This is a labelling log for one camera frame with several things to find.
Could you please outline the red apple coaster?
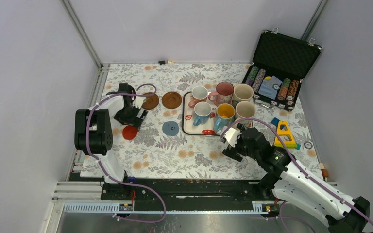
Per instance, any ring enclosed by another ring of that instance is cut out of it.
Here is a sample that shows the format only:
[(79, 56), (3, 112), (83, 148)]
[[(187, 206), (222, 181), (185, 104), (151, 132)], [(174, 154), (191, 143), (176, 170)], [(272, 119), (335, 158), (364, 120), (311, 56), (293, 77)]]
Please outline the red apple coaster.
[(122, 130), (122, 136), (126, 140), (133, 140), (137, 136), (137, 133), (138, 129), (131, 125), (127, 125)]

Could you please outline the brown wooden coaster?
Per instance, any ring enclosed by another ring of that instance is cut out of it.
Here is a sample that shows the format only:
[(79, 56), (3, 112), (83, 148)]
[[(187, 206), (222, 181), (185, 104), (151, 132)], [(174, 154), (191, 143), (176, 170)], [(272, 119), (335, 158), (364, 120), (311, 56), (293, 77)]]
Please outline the brown wooden coaster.
[(146, 110), (151, 110), (157, 107), (159, 104), (159, 97), (157, 94), (153, 94), (145, 98), (142, 108)]
[(182, 103), (182, 97), (177, 92), (167, 92), (162, 97), (162, 104), (167, 109), (175, 109)]

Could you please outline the grey blue coaster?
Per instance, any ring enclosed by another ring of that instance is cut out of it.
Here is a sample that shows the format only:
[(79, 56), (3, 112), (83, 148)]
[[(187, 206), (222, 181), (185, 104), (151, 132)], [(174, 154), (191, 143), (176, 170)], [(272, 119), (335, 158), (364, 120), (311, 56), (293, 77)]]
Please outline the grey blue coaster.
[(179, 133), (179, 124), (175, 121), (164, 122), (162, 131), (167, 136), (176, 136)]

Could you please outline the blue floral mug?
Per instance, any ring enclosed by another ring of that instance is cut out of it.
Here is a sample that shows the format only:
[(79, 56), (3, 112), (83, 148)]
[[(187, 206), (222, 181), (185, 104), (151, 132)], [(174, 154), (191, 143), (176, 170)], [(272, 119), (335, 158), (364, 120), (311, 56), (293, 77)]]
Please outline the blue floral mug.
[(195, 120), (194, 126), (204, 125), (210, 117), (211, 105), (207, 102), (199, 102), (194, 107)]

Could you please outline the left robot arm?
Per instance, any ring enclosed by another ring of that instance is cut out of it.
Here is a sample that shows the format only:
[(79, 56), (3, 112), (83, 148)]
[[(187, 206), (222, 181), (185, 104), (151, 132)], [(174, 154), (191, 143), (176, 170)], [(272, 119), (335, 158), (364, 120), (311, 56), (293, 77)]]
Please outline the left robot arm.
[(75, 113), (75, 148), (96, 160), (104, 181), (114, 184), (112, 192), (121, 200), (130, 196), (131, 187), (124, 181), (127, 173), (112, 151), (114, 137), (111, 121), (131, 126), (138, 132), (148, 113), (142, 105), (147, 97), (154, 94), (138, 94), (129, 84), (121, 83), (118, 91), (107, 93), (93, 107), (78, 109)]

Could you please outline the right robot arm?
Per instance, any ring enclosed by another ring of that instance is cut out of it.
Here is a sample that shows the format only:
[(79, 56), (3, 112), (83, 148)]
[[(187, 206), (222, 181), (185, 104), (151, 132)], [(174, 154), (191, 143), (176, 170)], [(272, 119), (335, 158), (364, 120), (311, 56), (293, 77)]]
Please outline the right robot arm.
[(265, 170), (259, 182), (263, 199), (287, 201), (315, 217), (331, 233), (363, 231), (370, 213), (365, 198), (353, 198), (321, 180), (291, 159), (291, 153), (283, 147), (272, 146), (256, 128), (230, 128), (221, 142), (228, 145), (224, 155), (239, 162), (250, 157)]

